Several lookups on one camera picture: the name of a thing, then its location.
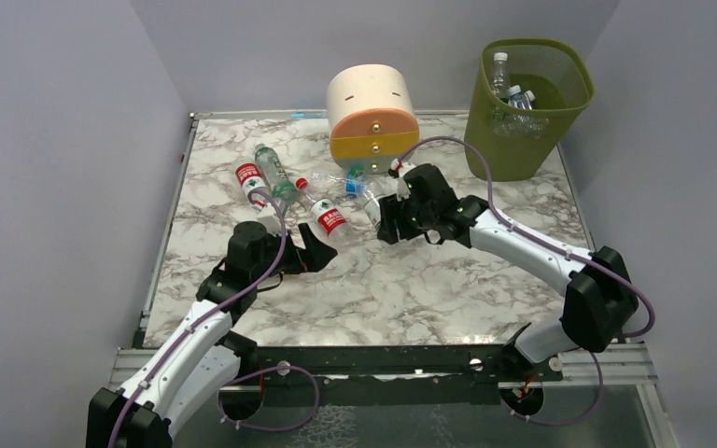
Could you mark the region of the red label Nongfu bottle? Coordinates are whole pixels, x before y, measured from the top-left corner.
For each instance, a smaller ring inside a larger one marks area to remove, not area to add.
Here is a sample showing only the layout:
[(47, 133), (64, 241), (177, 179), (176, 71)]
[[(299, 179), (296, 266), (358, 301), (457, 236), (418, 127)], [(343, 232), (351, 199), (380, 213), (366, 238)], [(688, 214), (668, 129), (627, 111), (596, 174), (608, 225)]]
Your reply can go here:
[(354, 236), (353, 229), (335, 203), (313, 189), (306, 178), (299, 177), (294, 184), (302, 206), (323, 231), (329, 243), (336, 246), (348, 245)]

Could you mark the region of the blue label clear bottle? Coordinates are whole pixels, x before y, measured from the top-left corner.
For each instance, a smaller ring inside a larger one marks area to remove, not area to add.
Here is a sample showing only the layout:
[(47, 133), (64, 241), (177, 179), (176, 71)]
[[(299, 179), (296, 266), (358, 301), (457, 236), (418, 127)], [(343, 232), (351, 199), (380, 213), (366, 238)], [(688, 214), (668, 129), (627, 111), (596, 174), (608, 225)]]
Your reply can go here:
[(316, 189), (329, 190), (338, 195), (358, 197), (364, 193), (383, 197), (392, 192), (393, 184), (380, 175), (373, 175), (361, 168), (351, 168), (338, 173), (315, 172), (308, 177)]

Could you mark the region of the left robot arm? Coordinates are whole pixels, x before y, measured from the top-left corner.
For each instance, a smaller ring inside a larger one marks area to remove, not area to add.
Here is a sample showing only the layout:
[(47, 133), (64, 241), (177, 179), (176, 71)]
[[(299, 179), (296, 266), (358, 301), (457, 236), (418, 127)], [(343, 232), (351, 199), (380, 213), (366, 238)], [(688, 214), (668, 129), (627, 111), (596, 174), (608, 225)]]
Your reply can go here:
[(170, 447), (177, 433), (221, 386), (248, 371), (255, 346), (223, 338), (278, 273), (316, 273), (337, 256), (308, 225), (296, 246), (287, 232), (257, 221), (237, 224), (226, 257), (200, 285), (195, 301), (152, 358), (114, 390), (102, 388), (88, 410), (88, 447)]

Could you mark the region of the white label bottle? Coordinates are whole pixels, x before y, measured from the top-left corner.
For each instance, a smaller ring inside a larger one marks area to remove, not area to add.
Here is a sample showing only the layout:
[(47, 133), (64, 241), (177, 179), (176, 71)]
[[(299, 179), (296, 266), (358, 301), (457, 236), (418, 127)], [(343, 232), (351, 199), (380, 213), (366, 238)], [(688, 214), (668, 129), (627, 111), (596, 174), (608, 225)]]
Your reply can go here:
[(528, 108), (528, 109), (532, 109), (532, 108), (533, 108), (534, 100), (536, 99), (534, 93), (533, 93), (532, 91), (525, 91), (525, 92), (524, 92), (524, 97), (525, 97), (525, 100), (526, 100), (526, 106), (527, 106), (527, 108)]

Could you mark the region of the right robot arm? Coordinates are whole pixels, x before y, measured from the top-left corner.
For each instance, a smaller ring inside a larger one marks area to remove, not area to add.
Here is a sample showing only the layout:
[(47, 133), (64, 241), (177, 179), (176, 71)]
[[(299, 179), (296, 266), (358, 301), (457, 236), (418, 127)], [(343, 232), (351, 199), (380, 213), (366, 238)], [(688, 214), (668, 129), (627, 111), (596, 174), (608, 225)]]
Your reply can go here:
[(498, 256), (541, 279), (564, 298), (562, 312), (527, 324), (503, 345), (505, 370), (524, 375), (577, 348), (606, 349), (639, 308), (619, 252), (561, 243), (504, 215), (475, 195), (456, 196), (441, 171), (423, 164), (404, 171), (398, 191), (379, 199), (377, 236), (388, 244), (438, 235)]

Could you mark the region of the clear blue tinted bottle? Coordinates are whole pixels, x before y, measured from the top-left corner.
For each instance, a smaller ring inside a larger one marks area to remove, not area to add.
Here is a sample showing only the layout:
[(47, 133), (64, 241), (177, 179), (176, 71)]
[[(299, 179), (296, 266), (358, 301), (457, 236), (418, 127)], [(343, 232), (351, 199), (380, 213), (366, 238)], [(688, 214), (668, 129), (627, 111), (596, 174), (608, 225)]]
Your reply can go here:
[[(524, 92), (520, 85), (512, 85), (508, 89), (508, 105), (512, 106), (516, 109), (521, 110), (532, 110), (528, 109), (526, 106), (526, 100), (524, 97)], [(507, 124), (508, 125), (531, 125), (532, 124), (532, 118), (526, 115), (519, 115), (519, 114), (508, 114), (506, 116)]]

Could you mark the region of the dark green label bottle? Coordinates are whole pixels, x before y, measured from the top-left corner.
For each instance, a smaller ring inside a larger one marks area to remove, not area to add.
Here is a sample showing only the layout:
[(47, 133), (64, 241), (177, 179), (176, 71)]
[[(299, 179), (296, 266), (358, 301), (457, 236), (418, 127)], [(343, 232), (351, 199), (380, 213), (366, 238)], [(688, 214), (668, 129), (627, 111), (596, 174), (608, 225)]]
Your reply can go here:
[(508, 69), (508, 53), (496, 52), (493, 55), (490, 87), (494, 95), (503, 103), (509, 102), (511, 80)]

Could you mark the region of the green label Nongfu bottle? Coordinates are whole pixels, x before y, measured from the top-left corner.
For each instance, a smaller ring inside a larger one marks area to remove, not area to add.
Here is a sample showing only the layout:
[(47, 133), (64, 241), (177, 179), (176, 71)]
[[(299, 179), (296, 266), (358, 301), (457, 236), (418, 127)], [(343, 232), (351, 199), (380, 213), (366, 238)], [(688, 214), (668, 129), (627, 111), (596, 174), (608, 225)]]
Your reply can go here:
[(387, 195), (385, 187), (374, 183), (365, 183), (358, 194), (358, 202), (375, 231), (379, 229), (382, 220), (380, 200)]

